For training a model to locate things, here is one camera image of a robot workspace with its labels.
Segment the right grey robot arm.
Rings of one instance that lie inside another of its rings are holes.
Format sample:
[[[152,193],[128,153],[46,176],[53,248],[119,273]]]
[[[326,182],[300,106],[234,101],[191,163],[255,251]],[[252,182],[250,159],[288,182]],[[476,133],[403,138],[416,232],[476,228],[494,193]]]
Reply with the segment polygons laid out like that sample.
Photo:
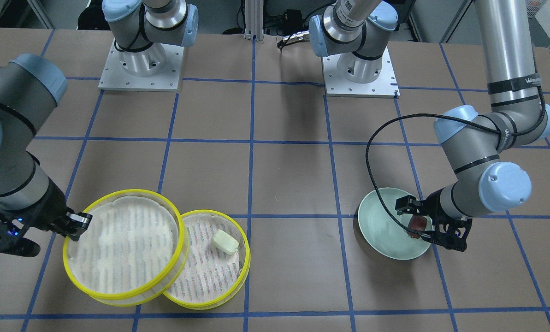
[[[5,5],[0,0],[0,14]],[[148,51],[163,43],[192,46],[199,14],[184,0],[105,0],[119,51]],[[18,244],[29,228],[78,240],[91,217],[75,213],[27,147],[68,87],[62,71],[34,54],[0,66],[0,245]]]

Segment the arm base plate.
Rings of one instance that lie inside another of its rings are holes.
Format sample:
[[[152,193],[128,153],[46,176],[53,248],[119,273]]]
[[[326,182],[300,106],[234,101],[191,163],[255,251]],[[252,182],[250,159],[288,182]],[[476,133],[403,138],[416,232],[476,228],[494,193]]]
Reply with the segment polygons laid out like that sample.
[[[155,43],[139,53],[119,51],[115,42],[104,65],[99,89],[174,92],[180,90],[186,47]]]
[[[333,97],[401,96],[389,49],[380,59],[365,60],[352,53],[322,58],[325,93]]]

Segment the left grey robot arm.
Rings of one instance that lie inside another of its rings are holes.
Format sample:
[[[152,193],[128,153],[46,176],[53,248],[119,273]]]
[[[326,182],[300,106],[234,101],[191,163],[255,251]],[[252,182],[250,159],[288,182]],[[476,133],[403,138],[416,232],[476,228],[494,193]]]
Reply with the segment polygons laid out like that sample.
[[[532,183],[515,163],[502,161],[500,152],[523,146],[550,134],[550,106],[542,91],[523,0],[478,0],[484,49],[487,93],[491,111],[480,114],[463,105],[434,115],[434,130],[457,178],[452,185],[424,200],[402,194],[390,206],[372,170],[378,197],[372,230],[394,243],[398,233],[464,251],[475,217],[523,205]]]

